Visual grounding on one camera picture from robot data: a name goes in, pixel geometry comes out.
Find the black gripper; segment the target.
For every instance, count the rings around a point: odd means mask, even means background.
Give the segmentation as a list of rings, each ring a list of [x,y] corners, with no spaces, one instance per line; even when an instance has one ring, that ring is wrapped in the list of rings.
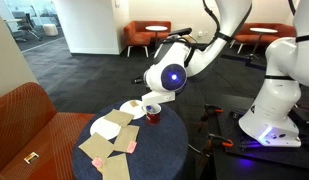
[[[175,100],[174,92],[157,92],[152,91],[142,96],[144,106],[160,104]]]

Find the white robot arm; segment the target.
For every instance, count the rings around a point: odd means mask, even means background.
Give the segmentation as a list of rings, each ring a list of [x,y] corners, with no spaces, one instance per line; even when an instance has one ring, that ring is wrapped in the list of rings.
[[[252,10],[252,0],[216,0],[220,21],[212,41],[196,45],[172,32],[159,43],[153,64],[139,81],[150,89],[141,98],[145,106],[173,101],[187,81],[205,78],[225,66],[239,77],[239,64],[221,56]],[[309,87],[309,0],[300,0],[294,14],[296,34],[274,40],[265,51],[264,81],[239,127],[263,146],[299,147],[299,129],[288,113]]]

